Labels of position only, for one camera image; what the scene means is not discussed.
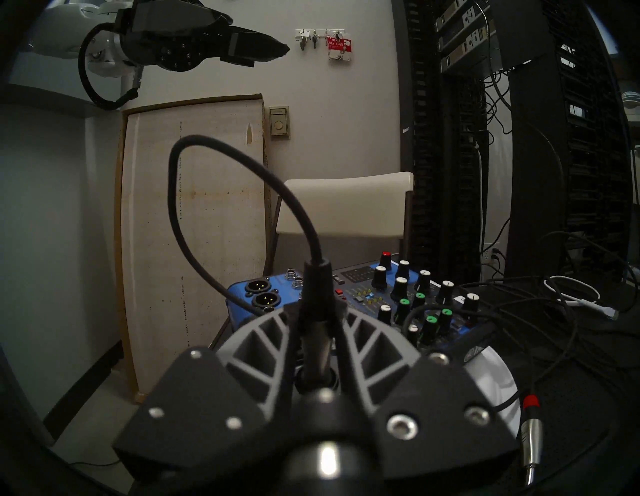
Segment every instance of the white cable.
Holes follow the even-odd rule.
[[[590,308],[591,310],[595,310],[596,312],[600,312],[601,314],[606,315],[609,319],[616,320],[618,318],[618,311],[615,308],[603,307],[596,303],[596,301],[600,299],[600,293],[598,292],[597,289],[595,289],[593,286],[588,285],[586,282],[578,281],[577,279],[574,279],[572,277],[567,277],[567,276],[551,276],[551,277],[548,277],[547,279],[563,279],[566,281],[571,281],[576,283],[577,285],[581,285],[585,287],[590,291],[593,291],[593,293],[596,295],[596,298],[594,301],[588,301],[583,298],[576,298],[575,296],[571,296],[570,294],[565,294],[561,292],[560,294],[562,295],[562,297],[565,300],[567,300],[566,301],[567,307],[587,307],[587,308]],[[551,291],[552,293],[555,293],[556,290],[549,285],[549,283],[547,282],[547,279],[544,279],[543,284],[549,291]]]
[[[479,170],[480,170],[480,249],[478,250],[480,253],[480,282],[484,282],[484,277],[483,277],[483,265],[482,265],[482,256],[483,256],[483,250],[484,250],[484,246],[483,246],[483,239],[482,239],[482,233],[483,233],[483,223],[484,223],[484,216],[483,216],[483,212],[482,212],[482,155],[480,155],[480,149],[479,148],[475,148],[476,152],[478,153],[478,163],[480,164]]]

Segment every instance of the white chair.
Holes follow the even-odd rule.
[[[320,236],[395,237],[401,257],[410,242],[413,174],[349,179],[289,179],[287,187],[307,211]],[[271,275],[280,234],[302,234],[300,224],[278,197],[263,276]]]

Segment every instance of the blue audio mixer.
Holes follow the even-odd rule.
[[[382,263],[386,264],[388,270],[378,269]],[[438,303],[438,295],[442,294],[441,284],[432,281],[429,276],[427,271],[418,274],[409,270],[408,263],[403,260],[399,263],[391,261],[390,254],[385,252],[380,261],[335,270],[333,290],[335,297],[344,300],[350,307],[380,320],[386,318],[388,324],[400,330],[404,316],[414,305]],[[445,288],[449,290],[446,304],[451,308],[461,308],[466,295],[456,296],[452,283],[444,281],[443,284],[450,285]],[[229,291],[254,307],[267,309],[298,301],[303,286],[302,274],[289,269],[284,274],[235,283],[229,287]],[[227,307],[234,331],[253,318],[253,314],[229,301]],[[413,324],[421,335],[430,336],[420,340],[423,346],[428,344],[450,349],[452,354],[461,353],[465,361],[487,346],[495,330],[491,322],[471,323],[446,309],[426,312],[414,319]]]

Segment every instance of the floor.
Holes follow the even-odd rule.
[[[116,461],[111,444],[137,408],[138,405],[131,402],[124,364],[120,361],[80,409],[52,451],[69,463],[87,461],[103,464]],[[121,463],[112,467],[75,467],[123,494],[127,494],[133,484],[133,477]]]

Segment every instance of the audio mixer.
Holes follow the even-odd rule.
[[[295,269],[286,273],[238,282],[229,291],[254,307],[266,312],[298,301],[304,286],[302,274]],[[480,319],[469,321],[451,310],[463,308],[477,311],[479,298],[475,294],[460,294],[451,281],[431,280],[431,273],[410,269],[409,262],[392,260],[383,252],[380,260],[333,271],[333,290],[336,298],[350,307],[370,314],[390,324],[398,331],[404,318],[417,305],[438,303],[451,307],[430,310],[413,320],[405,336],[418,349],[436,347],[465,362],[484,349],[492,339],[495,325]],[[234,331],[253,314],[227,301],[229,318]]]

